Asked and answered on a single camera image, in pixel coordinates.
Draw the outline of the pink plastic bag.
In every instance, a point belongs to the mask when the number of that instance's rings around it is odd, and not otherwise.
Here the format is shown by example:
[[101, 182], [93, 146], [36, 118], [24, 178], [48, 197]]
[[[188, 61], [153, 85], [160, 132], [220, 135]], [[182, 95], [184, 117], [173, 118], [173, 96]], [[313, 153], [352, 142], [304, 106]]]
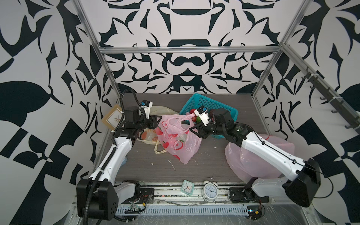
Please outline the pink plastic bag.
[[190, 131], [195, 124], [189, 115], [163, 115], [155, 132], [163, 148], [181, 163], [187, 164], [198, 152], [202, 139]]
[[229, 143], [225, 148], [227, 162], [238, 178], [249, 182], [251, 178], [274, 179], [281, 174], [294, 180], [302, 168], [292, 160], [295, 146], [276, 136], [259, 135], [250, 132], [241, 147]]

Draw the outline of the pink plastic bag front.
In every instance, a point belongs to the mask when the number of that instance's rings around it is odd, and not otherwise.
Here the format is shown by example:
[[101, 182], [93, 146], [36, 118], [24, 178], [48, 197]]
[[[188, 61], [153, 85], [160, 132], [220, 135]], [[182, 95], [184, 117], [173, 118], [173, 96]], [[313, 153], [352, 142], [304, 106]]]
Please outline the pink plastic bag front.
[[249, 182], [251, 178], [274, 179], [281, 174], [294, 180], [302, 168], [292, 160], [295, 146], [276, 136], [259, 135], [250, 132], [241, 147], [229, 143], [225, 148], [227, 162], [238, 178]]

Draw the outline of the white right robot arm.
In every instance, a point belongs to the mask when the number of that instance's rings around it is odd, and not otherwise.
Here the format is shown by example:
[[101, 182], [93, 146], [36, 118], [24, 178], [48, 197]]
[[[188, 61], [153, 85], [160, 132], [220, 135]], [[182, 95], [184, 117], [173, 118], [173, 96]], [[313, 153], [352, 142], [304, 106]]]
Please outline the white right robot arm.
[[321, 185], [319, 164], [312, 158], [303, 160], [271, 144], [255, 130], [243, 123], [235, 122], [230, 112], [216, 109], [211, 115], [204, 106], [193, 113], [201, 121], [190, 128], [199, 138], [209, 135], [223, 136], [228, 142], [242, 147], [279, 170], [284, 178], [255, 178], [248, 184], [259, 197], [288, 197], [301, 207], [309, 207]]

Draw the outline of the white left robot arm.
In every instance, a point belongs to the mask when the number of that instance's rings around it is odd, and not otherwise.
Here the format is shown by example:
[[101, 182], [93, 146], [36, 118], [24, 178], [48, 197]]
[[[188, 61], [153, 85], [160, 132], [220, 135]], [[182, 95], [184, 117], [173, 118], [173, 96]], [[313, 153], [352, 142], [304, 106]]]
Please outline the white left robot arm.
[[77, 212], [84, 225], [90, 218], [97, 219], [98, 223], [112, 220], [118, 204], [135, 195], [135, 183], [126, 182], [114, 187], [114, 179], [141, 133], [147, 128], [155, 129], [162, 119], [150, 113], [151, 107], [131, 106], [123, 110], [121, 121], [113, 131], [111, 149], [90, 177], [78, 182]]

